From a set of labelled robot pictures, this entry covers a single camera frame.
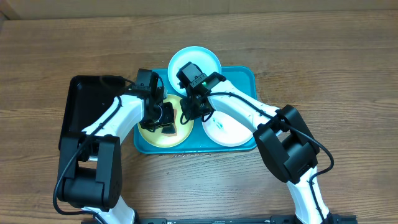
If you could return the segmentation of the orange sponge with dark scourer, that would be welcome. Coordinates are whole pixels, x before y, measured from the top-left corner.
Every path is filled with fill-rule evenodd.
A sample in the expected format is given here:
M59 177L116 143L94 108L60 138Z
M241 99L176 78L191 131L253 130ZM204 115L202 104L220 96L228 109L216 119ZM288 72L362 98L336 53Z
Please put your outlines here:
M176 125L175 125L176 115L177 115L177 110L174 109L174 121L173 121L172 124L162 128L161 133L163 135L165 135L165 136L176 136L177 135L177 128L176 128Z

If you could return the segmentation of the yellow-green plate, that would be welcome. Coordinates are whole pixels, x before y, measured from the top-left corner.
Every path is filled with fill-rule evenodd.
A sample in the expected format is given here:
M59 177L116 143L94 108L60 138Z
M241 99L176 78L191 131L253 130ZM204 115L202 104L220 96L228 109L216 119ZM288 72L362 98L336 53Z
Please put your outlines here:
M167 98L164 100L165 102L171 102L173 108L177 110L177 115L175 119L175 125L177 128L176 136L165 136L161 133L162 128L156 129L154 133L142 129L141 125L138 124L138 130L141 136L151 145L156 147L174 147L180 143L182 143L188 136L190 135L194 121L189 121L187 124L182 125L180 122L180 116L182 114L182 109L180 106L180 100L182 98L177 95L168 94Z

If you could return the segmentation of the light blue plate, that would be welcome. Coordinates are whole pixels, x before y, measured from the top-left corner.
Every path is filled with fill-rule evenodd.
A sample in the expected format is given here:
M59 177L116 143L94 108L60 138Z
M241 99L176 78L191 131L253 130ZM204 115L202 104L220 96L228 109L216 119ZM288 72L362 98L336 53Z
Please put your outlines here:
M169 62L167 76L172 88L180 95L186 96L187 94L179 85L180 80L177 78L177 73L188 62L198 65L206 75L213 72L221 73L221 63L212 51L200 46L190 46L179 50Z

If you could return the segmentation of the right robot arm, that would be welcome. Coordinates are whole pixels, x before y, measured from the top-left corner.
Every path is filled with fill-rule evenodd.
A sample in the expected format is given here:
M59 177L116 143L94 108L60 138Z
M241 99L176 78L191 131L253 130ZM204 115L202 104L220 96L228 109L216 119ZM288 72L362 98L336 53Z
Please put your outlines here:
M279 109L257 101L216 72L211 75L178 72L177 78L187 93L182 100L187 119L207 119L219 111L248 128L269 172L287 184L296 219L300 223L333 222L317 178L332 170L334 164L318 170L317 155L324 151L330 161L334 158L315 140L296 108L286 105Z

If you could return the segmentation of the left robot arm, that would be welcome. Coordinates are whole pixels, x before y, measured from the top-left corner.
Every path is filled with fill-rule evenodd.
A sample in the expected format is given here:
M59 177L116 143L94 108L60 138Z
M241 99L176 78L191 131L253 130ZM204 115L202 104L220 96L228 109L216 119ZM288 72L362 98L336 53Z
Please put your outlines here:
M68 95L52 198L57 213L91 215L98 223L138 223L121 196L121 144L136 124L155 131L173 123L166 97L125 93L93 100L86 94Z

